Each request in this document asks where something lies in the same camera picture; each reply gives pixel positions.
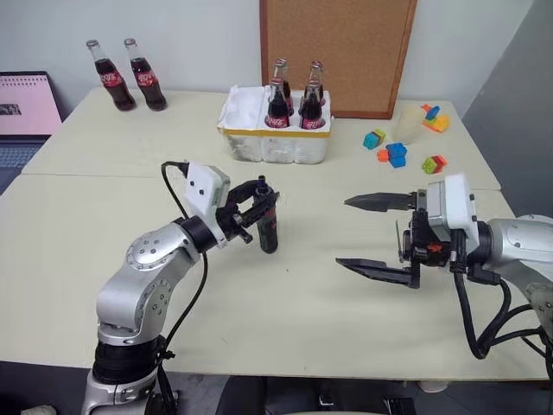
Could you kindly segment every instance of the table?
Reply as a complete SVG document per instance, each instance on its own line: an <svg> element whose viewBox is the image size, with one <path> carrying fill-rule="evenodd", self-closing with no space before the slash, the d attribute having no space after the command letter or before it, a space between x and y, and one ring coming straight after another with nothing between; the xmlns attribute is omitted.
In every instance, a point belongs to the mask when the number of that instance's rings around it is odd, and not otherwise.
<svg viewBox="0 0 553 415"><path fill-rule="evenodd" d="M250 175L269 166L249 167ZM232 177L238 184L248 177ZM335 257L398 266L395 220L342 204L367 191L410 185L352 176L328 186L273 175L282 192L280 246L267 255L241 239L208 253L206 288L181 326L168 370L204 374L406 380L544 379L543 359L520 341L470 354L452 277L424 269L420 290L370 281ZM479 218L512 217L497 190L476 190ZM161 178L22 175L0 198L0 360L90 367L95 297L139 234L178 216ZM193 295L195 266L175 290L165 332ZM512 287L513 306L525 302ZM499 307L497 287L467 284L480 332ZM536 327L526 313L508 329Z"/></svg>
<svg viewBox="0 0 553 415"><path fill-rule="evenodd" d="M167 92L168 109L153 112L143 96L133 92L137 109L117 111L101 88L94 89L23 170L23 174L77 176L158 177L159 166L169 159L189 159L217 165L227 174L243 176L250 163L236 163L226 154L224 138L215 125L226 94ZM367 132L380 128L389 134L404 105L439 105L451 118L450 128L438 134L421 127L422 135L411 145L407 166L393 169L379 163L376 151L362 146ZM327 159L316 166L258 165L268 176L303 176L340 185L363 180L393 185L403 182L425 186L443 176L427 176L421 166L427 156L444 155L444 174L466 171L473 188L500 189L499 183L447 101L399 101L392 120L335 119Z"/></svg>

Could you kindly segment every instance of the red label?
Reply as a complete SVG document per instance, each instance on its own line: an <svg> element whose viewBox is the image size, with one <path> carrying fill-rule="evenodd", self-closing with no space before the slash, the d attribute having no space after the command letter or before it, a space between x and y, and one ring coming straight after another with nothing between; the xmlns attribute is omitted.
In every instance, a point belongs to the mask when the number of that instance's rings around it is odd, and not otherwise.
<svg viewBox="0 0 553 415"><path fill-rule="evenodd" d="M138 86L152 86L157 82L153 71L135 73Z"/></svg>
<svg viewBox="0 0 553 415"><path fill-rule="evenodd" d="M123 78L118 71L113 71L109 73L104 73L100 75L100 79L104 86L108 88L113 88L114 86L121 85L123 83Z"/></svg>
<svg viewBox="0 0 553 415"><path fill-rule="evenodd" d="M304 130L316 130L317 128L321 128L324 124L325 124L324 118L319 118L319 119L304 118L302 120L302 128Z"/></svg>
<svg viewBox="0 0 553 415"><path fill-rule="evenodd" d="M276 118L276 117L267 116L267 118L265 119L265 123L270 128L286 128L286 127L289 127L288 117Z"/></svg>

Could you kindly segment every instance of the floor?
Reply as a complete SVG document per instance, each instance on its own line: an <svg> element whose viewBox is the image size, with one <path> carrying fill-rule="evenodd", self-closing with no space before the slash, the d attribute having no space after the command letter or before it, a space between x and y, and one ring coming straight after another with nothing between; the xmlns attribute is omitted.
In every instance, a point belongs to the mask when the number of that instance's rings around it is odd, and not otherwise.
<svg viewBox="0 0 553 415"><path fill-rule="evenodd" d="M78 414L84 397L87 370L0 362L0 411L50 404L60 415ZM214 415L226 376L170 373L181 391L181 414ZM268 378L267 415L312 410L313 380ZM445 392L427 394L416 383L385 380L330 380L330 390L342 411L385 413L384 397L411 397L417 415L547 415L550 391L543 382L452 384Z"/></svg>

